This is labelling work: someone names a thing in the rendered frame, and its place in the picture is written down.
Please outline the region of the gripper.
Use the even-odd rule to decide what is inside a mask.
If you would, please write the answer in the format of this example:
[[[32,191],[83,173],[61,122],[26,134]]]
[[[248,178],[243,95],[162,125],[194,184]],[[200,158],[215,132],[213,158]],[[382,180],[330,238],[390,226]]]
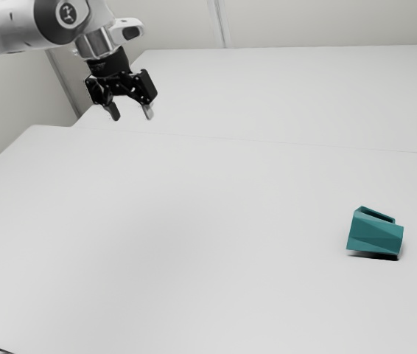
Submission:
[[[86,61],[90,75],[85,79],[85,86],[94,105],[101,105],[113,121],[119,121],[121,114],[113,101],[113,92],[106,79],[120,75],[120,83],[125,95],[135,100],[147,120],[154,117],[152,104],[157,97],[157,89],[149,72],[142,69],[132,73],[127,54],[122,46],[108,56]]]

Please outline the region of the teal faceted mug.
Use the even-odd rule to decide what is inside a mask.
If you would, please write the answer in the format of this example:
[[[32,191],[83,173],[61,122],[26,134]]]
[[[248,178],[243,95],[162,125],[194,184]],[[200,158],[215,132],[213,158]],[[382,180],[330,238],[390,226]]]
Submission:
[[[353,213],[346,249],[398,256],[403,237],[404,227],[394,218],[360,206]]]

